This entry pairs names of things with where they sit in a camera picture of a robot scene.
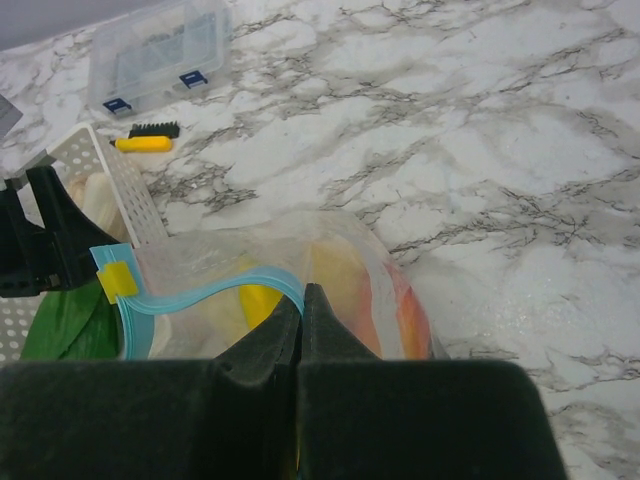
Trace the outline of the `clear zip top bag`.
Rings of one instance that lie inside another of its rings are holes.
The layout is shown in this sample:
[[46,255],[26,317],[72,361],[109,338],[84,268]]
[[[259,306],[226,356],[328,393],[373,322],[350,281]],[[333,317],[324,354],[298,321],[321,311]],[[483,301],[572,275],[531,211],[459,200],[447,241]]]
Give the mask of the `clear zip top bag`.
[[128,360],[215,357],[279,301],[301,311],[309,284],[321,286],[341,324],[378,357],[445,354],[408,278],[374,233],[345,211],[297,211],[91,253],[119,309]]

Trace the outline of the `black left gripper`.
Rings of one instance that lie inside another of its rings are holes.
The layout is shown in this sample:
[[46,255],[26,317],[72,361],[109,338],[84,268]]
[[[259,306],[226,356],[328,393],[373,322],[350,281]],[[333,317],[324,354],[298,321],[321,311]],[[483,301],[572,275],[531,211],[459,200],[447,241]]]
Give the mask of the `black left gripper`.
[[74,203],[51,166],[27,171],[44,227],[24,214],[17,191],[1,191],[1,297],[73,290],[96,278],[90,249],[118,241]]

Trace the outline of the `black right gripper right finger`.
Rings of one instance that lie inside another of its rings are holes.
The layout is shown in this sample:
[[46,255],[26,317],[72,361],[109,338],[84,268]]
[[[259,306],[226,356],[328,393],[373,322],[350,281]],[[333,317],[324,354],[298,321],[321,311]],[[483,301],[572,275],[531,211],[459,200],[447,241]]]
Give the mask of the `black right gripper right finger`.
[[305,291],[297,368],[304,479],[563,479],[540,394],[498,360],[382,360]]

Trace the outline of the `yellow toy starfruit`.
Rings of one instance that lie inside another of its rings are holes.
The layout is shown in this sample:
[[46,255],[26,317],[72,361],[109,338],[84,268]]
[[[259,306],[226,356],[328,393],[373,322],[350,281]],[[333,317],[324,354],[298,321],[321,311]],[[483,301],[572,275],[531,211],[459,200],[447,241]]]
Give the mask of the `yellow toy starfruit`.
[[337,318],[375,354],[381,353],[372,319],[370,276],[359,251],[344,238],[310,246],[311,281],[322,286]]

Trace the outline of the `orange red toy mango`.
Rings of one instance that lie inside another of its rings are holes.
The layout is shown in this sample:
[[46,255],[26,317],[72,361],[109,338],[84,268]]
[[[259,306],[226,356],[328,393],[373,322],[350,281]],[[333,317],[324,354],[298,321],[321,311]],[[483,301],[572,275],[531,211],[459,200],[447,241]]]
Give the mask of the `orange red toy mango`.
[[369,279],[372,350],[383,359],[431,358],[429,319],[407,277],[385,261],[369,271]]

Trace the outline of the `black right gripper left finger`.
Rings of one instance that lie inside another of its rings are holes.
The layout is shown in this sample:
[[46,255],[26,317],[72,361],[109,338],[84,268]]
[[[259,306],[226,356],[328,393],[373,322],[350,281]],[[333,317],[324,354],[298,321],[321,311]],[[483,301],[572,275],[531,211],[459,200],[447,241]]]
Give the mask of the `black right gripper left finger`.
[[1,372],[5,479],[293,479],[301,316],[282,300],[212,359]]

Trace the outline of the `yellow toy banana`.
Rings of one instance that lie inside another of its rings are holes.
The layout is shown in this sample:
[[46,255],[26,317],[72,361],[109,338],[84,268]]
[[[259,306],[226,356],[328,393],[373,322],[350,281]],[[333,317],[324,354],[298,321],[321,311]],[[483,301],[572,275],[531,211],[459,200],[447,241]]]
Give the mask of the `yellow toy banana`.
[[280,302],[283,294],[263,285],[242,285],[238,297],[250,330],[267,319]]

